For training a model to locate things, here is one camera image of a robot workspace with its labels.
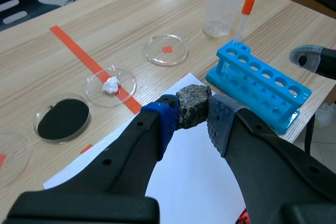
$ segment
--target black powder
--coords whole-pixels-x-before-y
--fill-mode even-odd
[[[77,99],[65,99],[52,107],[38,124],[40,137],[58,140],[77,132],[89,116],[89,107]]]

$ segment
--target gray rock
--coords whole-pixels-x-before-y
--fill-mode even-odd
[[[178,129],[189,129],[205,122],[211,97],[209,86],[189,85],[176,93],[179,107]]]

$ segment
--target white paper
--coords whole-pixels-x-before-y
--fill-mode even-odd
[[[165,93],[176,94],[190,84],[202,83],[189,73]],[[83,170],[132,120],[76,158],[44,188],[57,186]],[[153,171],[146,196],[159,202],[161,224],[234,224],[245,208],[232,171],[208,136],[206,122],[174,133]]]

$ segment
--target blue object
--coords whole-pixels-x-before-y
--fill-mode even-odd
[[[160,99],[173,98],[175,100],[175,106],[171,107],[168,103],[163,102],[151,102],[141,108],[141,111],[154,111],[160,114],[160,131],[161,131],[161,153],[159,160],[163,158],[163,154],[167,149],[170,140],[173,137],[174,131],[177,126],[178,107],[179,102],[177,97],[172,94],[165,94]]]
[[[285,134],[311,91],[230,41],[218,50],[219,62],[206,76],[226,94],[249,108],[278,134]]]

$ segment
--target white shoe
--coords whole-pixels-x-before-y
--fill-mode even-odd
[[[334,115],[334,104],[328,105],[326,102],[316,110],[315,125],[318,129],[326,129],[330,124]]]

